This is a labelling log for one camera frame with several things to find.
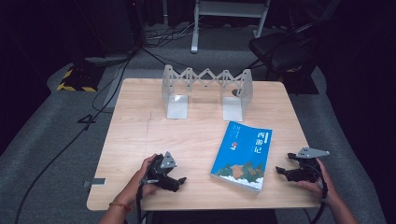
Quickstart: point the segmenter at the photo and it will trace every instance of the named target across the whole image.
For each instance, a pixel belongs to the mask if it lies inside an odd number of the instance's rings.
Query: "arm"
[[[125,188],[116,196],[114,199],[114,203],[120,203],[124,204],[128,207],[132,207],[136,201],[136,193],[137,189],[139,188],[140,180],[144,177],[145,172],[147,171],[149,164],[151,161],[154,159],[156,155],[152,155],[149,158],[146,158],[140,170],[138,170],[134,176],[132,176],[131,180],[128,182],[128,184],[125,186]],[[158,189],[158,187],[154,185],[145,185],[143,187],[143,197],[150,195],[150,194],[155,194],[155,191]],[[117,205],[110,205],[105,212],[105,214],[102,216],[102,219],[100,220],[99,223],[124,223],[124,220],[126,218],[126,215],[128,214],[128,211],[123,209],[120,206]]]
[[[332,210],[332,216],[334,217],[335,223],[344,224],[344,223],[358,223],[358,220],[353,216],[352,212],[349,210],[347,205],[341,196],[337,193],[332,180],[330,179],[329,174],[327,173],[326,168],[323,165],[323,162],[318,159],[318,163],[320,165],[320,169],[322,171],[323,177],[327,183],[328,191],[328,201],[327,205],[329,205]],[[299,181],[297,183],[298,186],[301,186],[304,189],[311,191],[316,197],[321,198],[322,190],[318,183],[310,183],[308,181]]]

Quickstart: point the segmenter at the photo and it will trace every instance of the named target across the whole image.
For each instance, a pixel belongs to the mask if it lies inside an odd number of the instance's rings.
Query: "blue book cover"
[[[260,192],[271,137],[272,130],[230,121],[210,175]]]

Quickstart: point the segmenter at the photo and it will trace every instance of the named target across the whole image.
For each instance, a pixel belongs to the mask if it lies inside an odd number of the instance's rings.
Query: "bracelet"
[[[127,212],[131,212],[131,211],[132,211],[132,208],[131,208],[131,207],[129,207],[129,206],[123,204],[123,203],[114,203],[114,202],[113,202],[113,203],[110,203],[108,206],[111,206],[111,205],[119,206],[119,207],[121,207],[123,210],[125,210],[125,211],[127,211]]]

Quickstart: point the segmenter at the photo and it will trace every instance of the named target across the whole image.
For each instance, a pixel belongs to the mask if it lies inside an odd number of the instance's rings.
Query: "chair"
[[[265,65],[265,80],[271,74],[277,78],[286,72],[294,72],[300,76],[298,92],[310,76],[317,62],[315,49],[318,37],[329,28],[331,21],[314,21],[290,32],[277,32],[261,36],[249,41],[249,49],[258,57],[246,69]]]

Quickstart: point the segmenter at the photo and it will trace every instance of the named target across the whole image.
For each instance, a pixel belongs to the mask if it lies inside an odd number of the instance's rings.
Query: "wooden table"
[[[108,203],[146,157],[169,150],[177,167],[174,179],[186,176],[178,192],[158,190],[142,202],[144,210],[294,208],[318,206],[310,192],[276,172],[298,167],[287,153],[308,146],[289,96],[280,82],[253,82],[254,93],[244,124],[273,129],[262,192],[254,194],[209,175],[227,128],[222,119],[219,86],[193,86],[187,119],[167,119],[161,96],[161,79],[128,78],[123,81],[87,206],[107,210]]]

